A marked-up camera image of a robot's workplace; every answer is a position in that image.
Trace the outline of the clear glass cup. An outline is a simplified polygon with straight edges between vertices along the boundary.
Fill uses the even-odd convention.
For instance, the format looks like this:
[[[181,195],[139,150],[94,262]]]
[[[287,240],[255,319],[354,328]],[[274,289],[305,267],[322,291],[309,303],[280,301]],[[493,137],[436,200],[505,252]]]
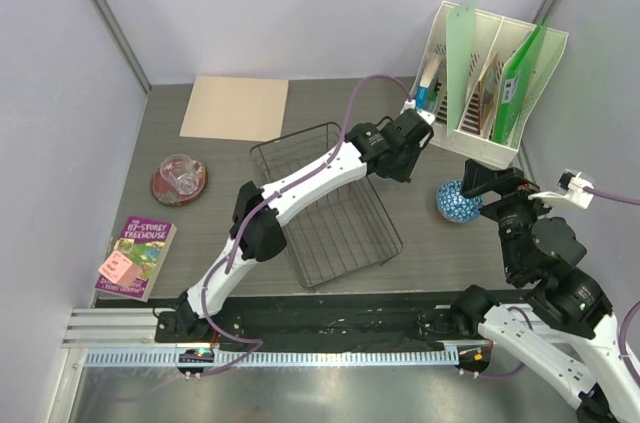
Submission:
[[[188,155],[174,154],[160,164],[160,175],[180,194],[191,195],[199,186],[195,160]]]

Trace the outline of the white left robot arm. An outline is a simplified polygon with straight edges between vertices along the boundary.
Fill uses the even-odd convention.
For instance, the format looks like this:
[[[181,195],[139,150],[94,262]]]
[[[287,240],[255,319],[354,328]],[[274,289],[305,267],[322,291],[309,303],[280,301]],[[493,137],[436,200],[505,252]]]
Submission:
[[[205,275],[178,299],[179,331],[205,340],[218,313],[246,274],[287,246],[285,226],[329,193],[370,174],[408,183],[422,151],[434,136],[435,115],[408,106],[379,128],[360,123],[343,131],[329,151],[301,169],[261,187],[238,191],[233,224],[219,256]]]

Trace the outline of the blue patterned bowl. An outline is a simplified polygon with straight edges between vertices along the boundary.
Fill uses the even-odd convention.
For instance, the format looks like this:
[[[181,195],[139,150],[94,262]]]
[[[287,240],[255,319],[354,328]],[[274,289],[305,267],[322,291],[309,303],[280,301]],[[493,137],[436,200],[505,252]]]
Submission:
[[[466,198],[462,195],[461,179],[443,183],[436,191],[436,206],[440,214],[452,223],[470,223],[481,217],[482,196]]]

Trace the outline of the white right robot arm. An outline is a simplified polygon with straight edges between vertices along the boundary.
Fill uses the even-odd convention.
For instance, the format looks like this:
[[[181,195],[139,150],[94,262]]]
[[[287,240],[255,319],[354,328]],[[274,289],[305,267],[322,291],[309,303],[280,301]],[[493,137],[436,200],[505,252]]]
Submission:
[[[451,305],[451,323],[465,338],[483,337],[551,385],[580,422],[636,422],[639,419],[639,360],[626,341],[633,307],[618,320],[598,282],[579,269],[586,248],[561,217],[559,204],[589,207],[594,197],[624,199],[596,189],[581,172],[565,171],[559,191],[543,191],[517,168],[491,169],[465,163],[461,194],[494,192],[498,200],[480,208],[498,225],[505,280],[528,286],[532,312],[577,353],[572,358],[539,333],[516,321],[487,290],[471,285]]]

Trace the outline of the red floral plate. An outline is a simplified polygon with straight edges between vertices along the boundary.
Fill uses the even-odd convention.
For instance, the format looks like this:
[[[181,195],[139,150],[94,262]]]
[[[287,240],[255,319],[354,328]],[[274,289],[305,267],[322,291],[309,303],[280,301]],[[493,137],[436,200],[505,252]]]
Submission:
[[[166,157],[151,177],[154,198],[166,206],[183,206],[198,198],[208,182],[206,166],[185,154]]]

